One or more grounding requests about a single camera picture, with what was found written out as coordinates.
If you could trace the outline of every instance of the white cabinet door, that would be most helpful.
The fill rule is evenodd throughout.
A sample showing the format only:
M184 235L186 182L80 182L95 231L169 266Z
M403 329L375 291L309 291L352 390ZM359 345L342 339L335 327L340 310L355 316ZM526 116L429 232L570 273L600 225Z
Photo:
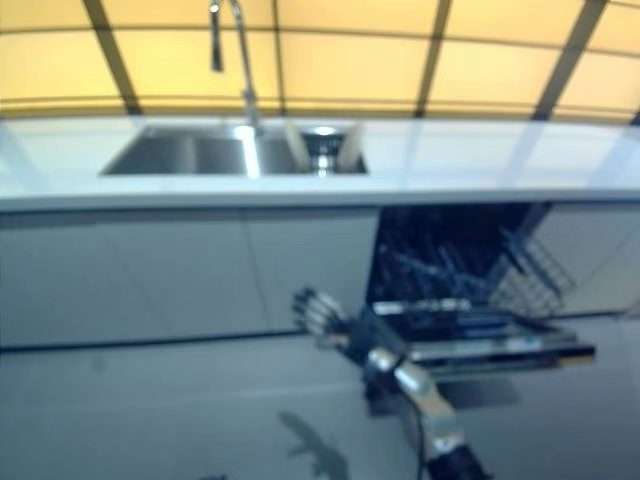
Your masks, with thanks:
M312 286L356 313L364 305L378 210L251 211L249 238L274 330L294 328L294 292Z
M565 312L624 311L640 298L640 229L565 299Z
M7 216L3 345L265 331L237 211Z
M627 258L628 269L622 270L608 265L624 257L623 249L639 226L640 207L635 205L575 204L551 209L536 229L535 237L576 283L559 313L621 310L630 306L623 301L627 294L621 294L618 288L633 281L629 275L640 266L640 260Z

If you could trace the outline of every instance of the dishwasher rack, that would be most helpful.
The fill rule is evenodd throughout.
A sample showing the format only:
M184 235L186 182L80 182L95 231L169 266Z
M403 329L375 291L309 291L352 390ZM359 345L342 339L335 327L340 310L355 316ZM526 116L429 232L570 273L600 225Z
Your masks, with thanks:
M386 233L376 249L374 311L411 317L493 307L528 318L558 312L575 286L571 276L532 235L501 229L500 237L499 248L489 253L483 245L438 244L430 238L423 238L418 252L402 235ZM478 265L488 264L488 273L479 273Z

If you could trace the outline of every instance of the robotic hand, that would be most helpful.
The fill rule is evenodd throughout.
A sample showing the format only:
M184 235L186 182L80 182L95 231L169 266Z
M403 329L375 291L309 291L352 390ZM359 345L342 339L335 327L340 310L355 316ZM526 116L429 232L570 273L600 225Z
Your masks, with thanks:
M402 352L390 351L322 292L303 289L294 296L293 311L296 322L320 346L338 349L364 369L367 388L377 386L382 393L399 390L403 394L405 425L419 456L418 478L424 467L433 480L491 478L467 446L453 408L440 396L426 369Z

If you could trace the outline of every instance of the yellow light panel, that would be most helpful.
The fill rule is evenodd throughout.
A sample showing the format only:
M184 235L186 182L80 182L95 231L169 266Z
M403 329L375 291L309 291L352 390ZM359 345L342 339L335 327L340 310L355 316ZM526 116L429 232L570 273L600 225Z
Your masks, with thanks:
M209 25L209 0L103 0L109 21L117 28L125 25ZM245 24L249 27L271 27L271 0L241 2ZM235 25L229 2L223 2L220 23Z
M215 113L216 110L243 110L244 101L238 97L237 99L198 99L198 98L144 98L138 99L143 110L161 111L172 109L194 109L194 110L210 110ZM280 106L277 100L258 100L258 107L262 109L274 109Z
M120 97L113 98L64 98L56 100L25 100L25 101L13 101L2 102L0 104L3 109L6 110L25 110L31 108L51 108L51 109L64 109L64 108L102 108L102 107L118 107L124 111L122 99Z
M562 45L582 0L455 0L446 35Z
M286 0L278 13L282 27L429 34L437 4L436 0Z
M287 97L415 101L427 40L282 34Z
M235 32L222 32L224 72L211 70L209 32L115 32L134 91L150 95L219 95L241 98L244 76ZM258 96L277 97L272 33L249 33Z
M469 113L472 115L477 114L506 114L506 115L522 115L528 116L533 113L535 105L474 105L474 104L429 104L427 111L430 114L446 115L447 113L460 114Z
M444 42L431 99L535 104L559 51Z
M553 120L578 120L578 119L601 119L602 121L612 123L629 123L635 112L628 110L626 112L610 112L604 110L582 110L566 107L556 107L553 110Z
M607 5L587 48L640 53L640 8Z
M317 102L317 101L302 101L302 100L290 100L287 101L287 109L295 112L295 110L301 110L306 112L346 112L346 113L358 113L358 112L385 112L393 114L412 114L416 105L415 102L402 102L402 103L389 103L389 102Z
M640 105L640 59L585 52L558 106L634 109Z
M88 96L118 96L94 33L2 37L0 97Z
M58 117L69 115L124 115L118 99L83 102L30 102L6 105L2 114L7 118Z
M0 0L0 30L90 27L82 0Z

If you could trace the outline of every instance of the floor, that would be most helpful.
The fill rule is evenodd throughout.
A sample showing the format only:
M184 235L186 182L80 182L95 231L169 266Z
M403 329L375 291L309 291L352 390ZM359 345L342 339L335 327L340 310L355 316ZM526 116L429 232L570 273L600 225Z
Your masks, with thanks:
M635 480L640 321L564 321L596 362L446 384L496 479ZM0 359L0 478L411 479L394 417L307 337Z

